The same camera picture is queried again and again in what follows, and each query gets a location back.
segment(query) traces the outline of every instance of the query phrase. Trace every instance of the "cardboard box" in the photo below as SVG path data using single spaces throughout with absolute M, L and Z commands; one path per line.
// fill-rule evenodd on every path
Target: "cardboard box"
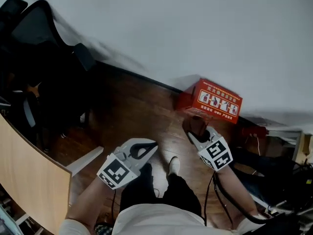
M 175 109 L 206 120 L 218 117 L 237 123 L 242 101 L 234 92 L 201 78 L 179 95 Z

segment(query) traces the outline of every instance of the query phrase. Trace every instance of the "wire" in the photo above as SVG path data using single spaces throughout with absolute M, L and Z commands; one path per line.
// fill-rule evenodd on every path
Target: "wire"
M 258 137 L 256 137 L 256 140 L 258 141 L 258 152 L 259 152 L 259 156 L 261 155 L 261 153 L 260 153 L 260 143 L 259 143 L 259 138 Z
M 258 141 L 258 152 L 259 152 L 259 156 L 261 155 L 261 153 L 260 153 L 260 143 L 259 143 L 259 138 L 258 137 L 256 137 L 256 140 Z
M 113 196 L 112 205 L 111 205 L 112 222 L 114 222 L 114 202 L 115 202 L 115 196 L 116 196 L 116 190 L 114 190 L 114 196 Z
M 158 191 L 158 195 L 157 198 L 160 196 L 160 191 L 157 188 L 153 188 L 153 190 L 157 190 Z
M 206 218 L 206 204 L 207 204 L 207 198 L 209 196 L 209 190 L 210 190 L 210 185 L 212 183 L 213 177 L 215 175 L 215 172 L 212 175 L 212 178 L 210 179 L 209 185 L 207 186 L 207 190 L 206 190 L 206 195 L 205 195 L 205 201 L 204 201 L 204 224 L 205 226 L 207 226 L 207 218 Z
M 220 203 L 221 203 L 221 205 L 222 205 L 224 211 L 226 212 L 227 217 L 229 218 L 229 221 L 230 221 L 230 223 L 231 223 L 231 226 L 233 227 L 233 221 L 231 220 L 231 217 L 230 217 L 230 215 L 229 215 L 229 212 L 228 212 L 226 206 L 225 206 L 224 203 L 222 202 L 222 200 L 221 200 L 221 198 L 220 198 L 220 196 L 219 196 L 219 194 L 218 194 L 218 192 L 217 192 L 216 185 L 214 185 L 214 191 L 215 191 L 216 196 L 217 196 L 217 198 L 219 199 L 219 201 L 220 201 Z
M 270 222 L 273 222 L 274 220 L 277 220 L 279 216 L 282 216 L 283 214 L 280 214 L 276 217 L 269 218 L 269 219 L 259 219 L 251 214 L 249 214 L 243 207 L 241 207 L 229 194 L 228 192 L 222 187 L 221 182 L 218 177 L 213 178 L 213 183 L 214 185 L 217 185 L 219 187 L 219 190 L 221 193 L 244 215 L 248 220 L 255 224 L 263 225 L 263 224 L 268 224 Z

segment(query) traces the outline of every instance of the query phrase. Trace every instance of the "wooden floor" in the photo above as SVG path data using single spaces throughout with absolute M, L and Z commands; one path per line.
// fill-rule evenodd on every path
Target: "wooden floor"
M 159 191 L 159 196 L 163 196 L 168 186 L 165 177 L 167 165 L 173 156 L 178 156 L 181 161 L 180 176 L 186 180 L 203 207 L 213 170 L 199 159 L 195 147 L 188 141 L 181 127 L 183 116 L 173 109 L 178 93 L 104 65 L 95 71 L 94 77 L 97 94 L 93 98 L 95 103 L 89 127 L 71 128 L 68 137 L 57 139 L 50 152 L 53 159 L 68 165 L 98 145 L 105 148 L 100 157 L 74 176 L 70 200 L 75 201 L 91 183 L 106 156 L 117 146 L 130 138 L 149 138 L 159 145 L 158 151 L 150 160 L 154 187 Z M 217 119 L 210 124 L 229 143 L 236 136 L 234 131 L 237 127 L 234 124 Z M 256 145 L 256 142 L 252 144 L 254 152 L 257 152 Z M 121 191 L 122 189 L 117 190 L 115 217 L 118 215 Z M 100 219 L 104 218 L 106 212 L 111 214 L 113 191 L 108 191 L 108 195 L 103 197 L 107 200 Z M 207 214 L 212 226 L 230 228 L 230 222 L 213 187 L 209 192 Z

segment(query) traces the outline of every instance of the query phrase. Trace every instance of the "forearm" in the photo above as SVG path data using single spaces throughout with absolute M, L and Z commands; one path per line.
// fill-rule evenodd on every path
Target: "forearm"
M 256 205 L 251 195 L 229 166 L 226 166 L 218 172 L 218 178 L 225 191 L 241 207 L 243 207 L 251 215 L 258 215 Z M 237 228 L 245 217 L 239 210 L 230 204 L 230 202 L 228 202 L 227 210 L 232 218 L 234 228 Z
M 112 190 L 96 177 L 68 210 L 66 218 L 82 223 L 92 234 L 106 196 L 111 192 Z

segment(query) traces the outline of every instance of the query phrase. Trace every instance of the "foot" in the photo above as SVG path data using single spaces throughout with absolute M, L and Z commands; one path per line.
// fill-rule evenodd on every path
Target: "foot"
M 180 169 L 180 161 L 178 157 L 173 157 L 170 161 L 169 165 L 169 173 L 168 175 L 171 175 L 172 173 L 178 175 L 179 169 Z

